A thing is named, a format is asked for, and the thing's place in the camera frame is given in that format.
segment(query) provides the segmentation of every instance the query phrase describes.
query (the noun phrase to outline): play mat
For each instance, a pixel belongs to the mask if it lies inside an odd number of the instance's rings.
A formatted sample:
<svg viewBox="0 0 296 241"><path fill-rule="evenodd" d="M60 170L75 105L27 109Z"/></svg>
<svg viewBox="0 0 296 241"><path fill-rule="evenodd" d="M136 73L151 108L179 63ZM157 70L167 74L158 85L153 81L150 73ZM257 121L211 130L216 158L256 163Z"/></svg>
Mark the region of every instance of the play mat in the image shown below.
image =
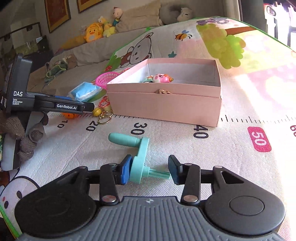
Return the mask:
<svg viewBox="0 0 296 241"><path fill-rule="evenodd" d="M148 29L116 51L106 71L121 72L147 58L216 59L222 83L218 127L116 115L108 124L97 125L90 113L66 120L50 112L46 138L33 158L6 173L1 183L0 209L14 235L21 234L14 217L18 191L25 196L78 166L99 169L119 163L126 154L135 155L135 148L108 141L109 133L119 132L150 138L145 164L151 168L167 170L168 157L174 154L181 163L202 169L224 166L277 195L287 212L279 234L295 240L296 52L233 19L193 19ZM98 104L108 100L95 101ZM118 186L120 197L180 198L182 189L171 179L154 178ZM202 184L201 193L202 199L210 196L210 186ZM91 185L90 196L99 198L97 185Z"/></svg>

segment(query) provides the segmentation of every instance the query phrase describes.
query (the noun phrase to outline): teal plastic toy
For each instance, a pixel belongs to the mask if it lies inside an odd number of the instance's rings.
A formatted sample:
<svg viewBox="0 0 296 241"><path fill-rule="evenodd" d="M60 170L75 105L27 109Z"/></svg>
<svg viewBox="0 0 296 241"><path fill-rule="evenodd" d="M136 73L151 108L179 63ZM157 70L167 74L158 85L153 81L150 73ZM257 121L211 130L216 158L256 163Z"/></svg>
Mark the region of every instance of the teal plastic toy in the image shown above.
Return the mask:
<svg viewBox="0 0 296 241"><path fill-rule="evenodd" d="M122 146L130 146L130 147L138 147L138 155L136 155L133 159L133 163L130 171L130 182L134 182L140 184L142 177L156 177L162 179L170 179L169 172L160 172L155 169L151 169L150 167L144 166L145 158L148 149L149 138L142 137L132 137L125 134L120 133L110 133L108 137L109 141L112 143L122 145Z"/></svg>

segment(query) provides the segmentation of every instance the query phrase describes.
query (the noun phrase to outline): blue packet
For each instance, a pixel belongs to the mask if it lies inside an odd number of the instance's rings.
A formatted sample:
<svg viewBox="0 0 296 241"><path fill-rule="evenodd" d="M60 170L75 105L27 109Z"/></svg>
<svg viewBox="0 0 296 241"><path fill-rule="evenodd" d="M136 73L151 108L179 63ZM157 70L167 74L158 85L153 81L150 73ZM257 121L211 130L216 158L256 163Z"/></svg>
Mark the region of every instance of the blue packet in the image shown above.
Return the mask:
<svg viewBox="0 0 296 241"><path fill-rule="evenodd" d="M83 82L76 88L71 90L69 92L69 96L73 100L86 102L93 96L95 96L97 93L99 93L101 90L102 88L99 86L93 85L92 83Z"/></svg>

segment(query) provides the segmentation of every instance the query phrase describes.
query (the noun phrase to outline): metal screw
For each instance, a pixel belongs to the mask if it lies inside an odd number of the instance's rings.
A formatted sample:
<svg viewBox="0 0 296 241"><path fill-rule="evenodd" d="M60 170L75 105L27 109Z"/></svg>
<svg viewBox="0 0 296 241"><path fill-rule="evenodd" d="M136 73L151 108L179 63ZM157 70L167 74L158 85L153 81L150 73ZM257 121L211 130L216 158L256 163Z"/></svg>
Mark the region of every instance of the metal screw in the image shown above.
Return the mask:
<svg viewBox="0 0 296 241"><path fill-rule="evenodd" d="M105 195L102 197L102 200L107 203L115 202L117 198L113 195Z"/></svg>
<svg viewBox="0 0 296 241"><path fill-rule="evenodd" d="M190 202L190 203L192 203L192 202L197 202L197 201L198 201L198 197L195 196L195 195L186 195L186 196L183 197L183 200L184 200L185 202Z"/></svg>

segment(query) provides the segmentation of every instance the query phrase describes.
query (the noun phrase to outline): gloved hand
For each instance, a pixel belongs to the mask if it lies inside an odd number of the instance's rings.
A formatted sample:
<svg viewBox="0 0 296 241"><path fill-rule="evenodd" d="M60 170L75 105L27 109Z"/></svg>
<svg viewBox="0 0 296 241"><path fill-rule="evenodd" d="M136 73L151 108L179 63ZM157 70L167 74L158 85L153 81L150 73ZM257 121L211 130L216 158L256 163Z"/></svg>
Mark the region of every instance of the gloved hand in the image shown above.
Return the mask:
<svg viewBox="0 0 296 241"><path fill-rule="evenodd" d="M48 124L48 116L44 113L44 117L39 124L32 128L29 136L25 137L25 130L20 120L16 116L6 118L0 111L0 134L9 134L12 138L20 141L20 150L18 152L21 162L31 159L34 155L34 149L37 143L44 136L43 126Z"/></svg>

